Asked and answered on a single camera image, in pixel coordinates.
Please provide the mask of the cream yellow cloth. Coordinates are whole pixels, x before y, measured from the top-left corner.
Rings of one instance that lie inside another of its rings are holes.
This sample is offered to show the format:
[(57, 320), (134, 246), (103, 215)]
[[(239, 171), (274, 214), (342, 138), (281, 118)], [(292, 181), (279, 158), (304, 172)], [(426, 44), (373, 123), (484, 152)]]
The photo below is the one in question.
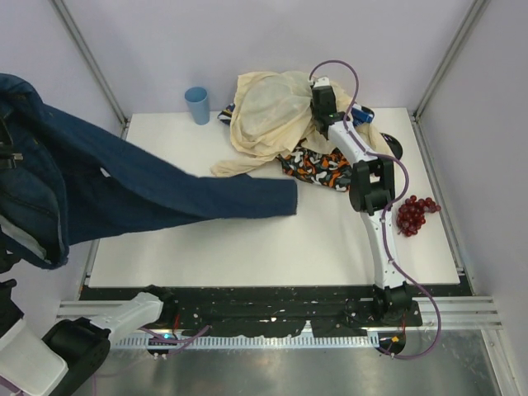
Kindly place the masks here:
[(243, 156), (211, 167), (217, 177), (253, 171), (297, 145), (330, 154), (336, 145), (315, 128), (310, 103), (309, 75), (300, 71), (251, 72), (238, 77), (230, 142)]

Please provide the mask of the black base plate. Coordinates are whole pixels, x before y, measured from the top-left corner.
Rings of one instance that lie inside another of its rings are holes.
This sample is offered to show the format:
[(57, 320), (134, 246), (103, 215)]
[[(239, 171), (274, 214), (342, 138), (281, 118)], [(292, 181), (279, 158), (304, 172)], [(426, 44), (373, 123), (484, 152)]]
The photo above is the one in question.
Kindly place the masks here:
[(318, 337), (362, 335), (368, 327), (421, 325), (407, 313), (378, 318), (370, 286), (172, 287), (175, 309), (152, 329), (191, 335), (209, 327), (213, 337), (297, 337), (310, 323)]

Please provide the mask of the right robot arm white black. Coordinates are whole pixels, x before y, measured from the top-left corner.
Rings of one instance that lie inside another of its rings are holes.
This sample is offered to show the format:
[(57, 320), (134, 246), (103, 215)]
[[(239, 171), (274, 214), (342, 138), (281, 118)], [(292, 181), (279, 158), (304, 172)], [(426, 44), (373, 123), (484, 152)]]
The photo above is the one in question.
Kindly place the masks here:
[(405, 276), (395, 266), (394, 158), (367, 147), (346, 113), (337, 109), (336, 95), (327, 78), (311, 81), (309, 86), (316, 130), (335, 144), (351, 165), (349, 200), (365, 225), (375, 269), (372, 317), (397, 321), (410, 309), (412, 297)]

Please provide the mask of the aluminium rail profile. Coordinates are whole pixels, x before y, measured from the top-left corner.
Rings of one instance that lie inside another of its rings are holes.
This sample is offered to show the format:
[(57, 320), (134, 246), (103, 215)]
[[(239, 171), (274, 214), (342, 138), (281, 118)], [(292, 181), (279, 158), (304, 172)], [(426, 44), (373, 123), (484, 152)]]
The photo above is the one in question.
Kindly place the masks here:
[[(441, 313), (443, 330), (502, 329), (502, 320), (492, 297), (435, 297), (434, 300)], [(59, 304), (56, 320), (91, 318), (107, 314), (124, 303), (124, 300), (62, 301)]]

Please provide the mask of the colourful patterned black cloth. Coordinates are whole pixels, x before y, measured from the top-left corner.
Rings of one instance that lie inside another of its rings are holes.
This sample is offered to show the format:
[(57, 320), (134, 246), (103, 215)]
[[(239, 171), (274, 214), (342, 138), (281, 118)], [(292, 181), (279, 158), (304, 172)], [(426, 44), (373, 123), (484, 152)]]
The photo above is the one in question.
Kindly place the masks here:
[(351, 165), (336, 148), (330, 154), (297, 146), (292, 153), (276, 159), (285, 175), (301, 182), (347, 192), (351, 186)]

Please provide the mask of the right aluminium frame post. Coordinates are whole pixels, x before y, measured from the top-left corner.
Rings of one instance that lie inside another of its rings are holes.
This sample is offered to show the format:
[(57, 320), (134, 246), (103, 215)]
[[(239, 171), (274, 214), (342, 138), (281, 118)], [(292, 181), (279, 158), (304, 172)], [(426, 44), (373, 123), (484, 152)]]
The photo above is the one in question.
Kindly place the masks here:
[(411, 113), (412, 119), (416, 123), (420, 121), (442, 81), (445, 79), (450, 69), (454, 66), (455, 61), (458, 59), (467, 40), (471, 36), (476, 25), (478, 25), (479, 20), (482, 18), (482, 15), (485, 13), (490, 2), (490, 0), (474, 0), (471, 2), (470, 7), (464, 14), (462, 22), (456, 29), (446, 52), (444, 53), (430, 82), (428, 83), (425, 92), (418, 102), (416, 109)]

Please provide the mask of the aluminium frame post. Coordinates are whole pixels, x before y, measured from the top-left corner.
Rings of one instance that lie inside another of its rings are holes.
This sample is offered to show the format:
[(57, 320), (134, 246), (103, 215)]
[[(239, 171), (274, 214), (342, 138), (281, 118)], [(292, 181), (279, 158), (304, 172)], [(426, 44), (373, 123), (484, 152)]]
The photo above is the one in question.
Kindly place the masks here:
[(87, 69), (95, 80), (97, 86), (101, 90), (101, 93), (105, 97), (106, 102), (110, 106), (114, 116), (124, 129), (129, 123), (129, 117), (125, 114), (121, 105), (119, 104), (116, 95), (111, 89), (111, 85), (104, 76), (104, 73), (102, 72), (92, 50), (90, 49), (83, 36), (83, 33), (74, 19), (73, 14), (69, 11), (66, 2), (63, 0), (50, 0), (49, 3), (54, 9), (54, 12), (57, 14), (60, 22), (63, 24), (65, 30), (68, 32), (71, 41), (82, 57), (83, 62), (86, 64)]
[(471, 36), (476, 25), (478, 25), (479, 20), (482, 18), (482, 15), (485, 13), (490, 2), (490, 0), (474, 0), (471, 2), (470, 7), (464, 14), (462, 22), (456, 29), (446, 52), (444, 53), (430, 82), (428, 83), (425, 92), (418, 102), (416, 109), (411, 113), (412, 119), (416, 123), (420, 121), (442, 81), (445, 79), (450, 69), (454, 66), (455, 61), (458, 59), (467, 40)]

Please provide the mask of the dark blue denim jeans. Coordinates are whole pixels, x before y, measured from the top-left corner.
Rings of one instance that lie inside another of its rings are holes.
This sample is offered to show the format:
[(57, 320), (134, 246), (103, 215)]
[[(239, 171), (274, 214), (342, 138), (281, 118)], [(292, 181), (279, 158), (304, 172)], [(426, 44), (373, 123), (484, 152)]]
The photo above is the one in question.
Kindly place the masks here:
[(213, 219), (294, 215), (294, 181), (196, 177), (1, 76), (1, 269), (68, 262), (78, 243)]

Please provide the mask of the red grape bunch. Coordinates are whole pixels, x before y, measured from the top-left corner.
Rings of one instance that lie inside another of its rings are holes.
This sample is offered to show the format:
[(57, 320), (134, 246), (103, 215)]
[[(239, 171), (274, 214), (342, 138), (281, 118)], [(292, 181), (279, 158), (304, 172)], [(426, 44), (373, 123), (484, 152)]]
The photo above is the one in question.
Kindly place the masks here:
[(407, 238), (418, 234), (427, 222), (426, 216), (438, 213), (442, 207), (431, 197), (409, 196), (398, 208), (396, 225), (398, 232)]

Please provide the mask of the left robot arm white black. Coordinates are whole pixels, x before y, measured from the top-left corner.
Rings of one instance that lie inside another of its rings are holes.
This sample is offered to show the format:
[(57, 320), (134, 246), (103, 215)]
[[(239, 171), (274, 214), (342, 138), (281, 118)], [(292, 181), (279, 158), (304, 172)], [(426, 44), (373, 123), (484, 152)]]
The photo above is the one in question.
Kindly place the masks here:
[(1, 284), (1, 385), (13, 395), (71, 395), (102, 366), (111, 345), (149, 324), (169, 325), (174, 294), (149, 285), (95, 318), (64, 319), (43, 337), (12, 300), (14, 279)]

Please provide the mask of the black round plate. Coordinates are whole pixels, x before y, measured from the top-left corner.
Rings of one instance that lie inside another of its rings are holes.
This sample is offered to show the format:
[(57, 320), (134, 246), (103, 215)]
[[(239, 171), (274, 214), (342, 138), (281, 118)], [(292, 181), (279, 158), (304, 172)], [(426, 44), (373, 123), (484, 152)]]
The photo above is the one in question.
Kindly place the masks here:
[(389, 146), (394, 157), (400, 160), (403, 157), (403, 146), (400, 142), (390, 134), (382, 133), (381, 136)]

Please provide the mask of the left aluminium frame post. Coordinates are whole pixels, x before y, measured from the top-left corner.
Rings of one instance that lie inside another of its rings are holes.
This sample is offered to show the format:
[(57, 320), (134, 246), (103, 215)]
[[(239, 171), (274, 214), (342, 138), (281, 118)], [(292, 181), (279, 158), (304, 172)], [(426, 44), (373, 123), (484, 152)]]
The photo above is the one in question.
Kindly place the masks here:
[(111, 89), (111, 85), (104, 76), (104, 73), (102, 72), (92, 50), (90, 49), (83, 36), (83, 33), (74, 19), (73, 14), (69, 11), (66, 2), (63, 0), (50, 0), (49, 3), (54, 9), (54, 12), (57, 14), (60, 22), (63, 24), (65, 30), (68, 32), (71, 41), (82, 57), (83, 62), (86, 64), (87, 69), (95, 80), (97, 86), (101, 90), (101, 93), (105, 97), (106, 102), (110, 106), (114, 116), (124, 129), (129, 123), (129, 117), (125, 114), (121, 105), (119, 104), (116, 95)]

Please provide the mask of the blue plastic cup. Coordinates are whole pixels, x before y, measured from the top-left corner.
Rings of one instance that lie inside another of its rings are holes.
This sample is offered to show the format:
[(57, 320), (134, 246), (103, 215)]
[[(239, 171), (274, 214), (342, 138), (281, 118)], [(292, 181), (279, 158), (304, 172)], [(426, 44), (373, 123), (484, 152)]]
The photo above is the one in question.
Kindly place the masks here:
[(195, 123), (197, 125), (206, 125), (210, 121), (210, 104), (207, 90), (203, 87), (191, 87), (186, 90), (184, 98)]

